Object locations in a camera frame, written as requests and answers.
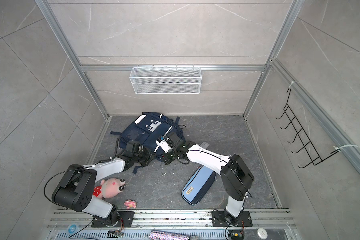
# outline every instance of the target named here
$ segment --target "white round object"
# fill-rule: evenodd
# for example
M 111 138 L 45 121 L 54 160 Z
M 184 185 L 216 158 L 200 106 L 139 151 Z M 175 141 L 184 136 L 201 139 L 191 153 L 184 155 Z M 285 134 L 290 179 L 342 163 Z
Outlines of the white round object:
M 73 235 L 79 231 L 80 225 L 78 223 L 71 223 L 67 228 L 67 233 Z
M 259 238 L 261 239 L 267 239 L 268 237 L 268 233 L 264 228 L 259 228 L 257 230 L 257 235 L 259 236 Z

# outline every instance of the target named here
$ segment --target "small pink figurine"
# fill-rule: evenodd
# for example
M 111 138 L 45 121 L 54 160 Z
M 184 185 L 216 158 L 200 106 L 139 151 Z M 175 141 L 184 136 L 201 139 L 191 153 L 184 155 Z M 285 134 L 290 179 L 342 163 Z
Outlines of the small pink figurine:
M 125 180 L 110 178 L 101 180 L 100 186 L 93 189 L 93 195 L 100 199 L 111 198 L 124 191 Z
M 124 202 L 124 205 L 127 207 L 127 209 L 130 209 L 131 207 L 133 207 L 134 209 L 136 208 L 136 202 L 130 199 L 126 200 Z

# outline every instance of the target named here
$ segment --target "blue round sticker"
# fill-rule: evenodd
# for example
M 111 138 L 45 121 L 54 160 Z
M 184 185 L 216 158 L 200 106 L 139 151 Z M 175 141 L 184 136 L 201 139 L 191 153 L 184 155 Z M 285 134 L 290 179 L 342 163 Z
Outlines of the blue round sticker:
M 79 228 L 79 225 L 77 223 L 71 223 L 69 226 L 68 226 L 68 233 L 69 234 L 73 234 L 75 232 L 77 232 L 77 229 Z

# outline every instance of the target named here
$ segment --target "sparkly pink object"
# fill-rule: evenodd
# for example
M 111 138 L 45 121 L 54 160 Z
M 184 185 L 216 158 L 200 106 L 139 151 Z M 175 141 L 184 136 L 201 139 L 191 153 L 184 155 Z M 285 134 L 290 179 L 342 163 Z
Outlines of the sparkly pink object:
M 187 235 L 177 234 L 177 233 L 169 233 L 153 230 L 149 234 L 149 239 L 151 240 L 189 240 Z

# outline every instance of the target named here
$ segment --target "gray marble floor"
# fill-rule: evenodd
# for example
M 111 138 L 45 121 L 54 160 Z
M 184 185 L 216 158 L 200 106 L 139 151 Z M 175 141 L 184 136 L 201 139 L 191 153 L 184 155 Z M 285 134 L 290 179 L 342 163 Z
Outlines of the gray marble floor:
M 121 132 L 135 119 L 136 116 L 112 117 L 95 161 L 109 158 L 114 152 L 117 136 L 109 132 Z M 243 117 L 181 116 L 180 124 L 187 126 L 184 130 L 187 140 L 198 144 L 206 141 L 210 151 L 224 155 L 238 154 L 243 158 L 255 178 L 250 189 L 253 199 L 247 199 L 245 208 L 276 208 Z M 126 186 L 124 192 L 107 201 L 120 208 L 125 208 L 123 203 L 127 199 L 135 200 L 139 209 L 225 208 L 228 195 L 220 176 L 198 204 L 191 206 L 182 199 L 181 191 L 198 166 L 193 162 L 183 165 L 177 161 L 166 166 L 154 160 L 149 166 L 140 168 L 136 175 L 132 173 L 133 168 L 111 175 L 125 179 Z

